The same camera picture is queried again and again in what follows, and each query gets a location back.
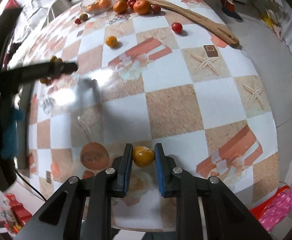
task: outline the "yellow object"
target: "yellow object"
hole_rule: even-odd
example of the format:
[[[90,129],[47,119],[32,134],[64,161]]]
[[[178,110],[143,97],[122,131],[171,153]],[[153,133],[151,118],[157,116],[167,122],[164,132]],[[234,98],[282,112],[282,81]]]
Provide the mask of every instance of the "yellow object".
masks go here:
[[[260,19],[263,20],[269,28],[273,29],[273,22],[267,14],[261,14]]]
[[[145,146],[137,146],[133,150],[133,160],[138,167],[146,167],[155,160],[155,152]]]
[[[51,58],[49,59],[49,62],[54,62],[55,60],[57,60],[56,56],[51,56]]]
[[[115,36],[109,36],[106,39],[106,45],[109,47],[115,47],[117,45],[117,38]]]

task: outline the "starfish print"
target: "starfish print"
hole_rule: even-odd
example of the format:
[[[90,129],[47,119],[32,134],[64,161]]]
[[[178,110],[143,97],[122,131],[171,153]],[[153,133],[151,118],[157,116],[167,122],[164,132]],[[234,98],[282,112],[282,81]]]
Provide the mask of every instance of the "starfish print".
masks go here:
[[[243,85],[243,87],[251,94],[251,98],[249,99],[250,104],[253,103],[255,99],[257,99],[262,109],[265,109],[260,97],[261,93],[263,92],[263,88],[257,88],[255,81],[252,83],[252,88],[246,85]]]
[[[194,58],[195,60],[201,62],[201,64],[199,65],[199,69],[203,69],[205,67],[210,68],[216,75],[220,75],[220,73],[215,69],[215,67],[212,65],[213,63],[215,63],[219,57],[213,57],[210,58],[208,57],[207,53],[205,52],[204,57],[198,57],[196,55],[190,54],[190,56],[192,58]]]
[[[164,38],[167,38],[167,35],[161,29],[157,29],[153,35],[151,35],[151,34],[144,35],[145,40],[152,38],[152,37],[159,40],[162,43]]]

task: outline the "black gripper frame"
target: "black gripper frame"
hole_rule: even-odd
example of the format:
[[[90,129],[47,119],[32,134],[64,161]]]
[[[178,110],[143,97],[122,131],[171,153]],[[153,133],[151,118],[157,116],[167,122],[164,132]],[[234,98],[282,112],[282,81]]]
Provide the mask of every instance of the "black gripper frame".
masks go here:
[[[219,178],[201,179],[180,168],[174,172],[176,163],[165,156],[161,143],[155,145],[155,156],[161,195],[177,199],[176,240],[204,239],[198,197],[202,200],[208,240],[272,239]]]
[[[43,204],[15,240],[78,240],[86,197],[89,198],[85,240],[111,240],[111,198],[123,198],[129,186],[133,147],[112,167],[88,179],[70,177]]]

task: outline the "tangerine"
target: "tangerine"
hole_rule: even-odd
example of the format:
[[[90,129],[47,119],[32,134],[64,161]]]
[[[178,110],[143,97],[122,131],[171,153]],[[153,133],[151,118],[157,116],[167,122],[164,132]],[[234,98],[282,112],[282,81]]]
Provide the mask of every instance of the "tangerine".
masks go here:
[[[111,0],[99,0],[97,4],[100,9],[106,10],[109,8]]]
[[[133,9],[138,14],[147,14],[151,8],[150,2],[147,0],[138,0],[135,2]]]
[[[114,3],[113,10],[117,13],[123,13],[127,10],[128,4],[124,0],[118,0]]]

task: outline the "teal cloth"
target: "teal cloth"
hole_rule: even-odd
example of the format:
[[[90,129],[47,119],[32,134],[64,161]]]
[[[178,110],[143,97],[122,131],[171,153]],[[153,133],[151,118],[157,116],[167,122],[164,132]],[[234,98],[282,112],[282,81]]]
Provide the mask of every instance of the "teal cloth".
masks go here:
[[[13,159],[19,152],[16,122],[23,119],[23,112],[12,107],[9,119],[10,123],[2,136],[1,157],[4,160]]]

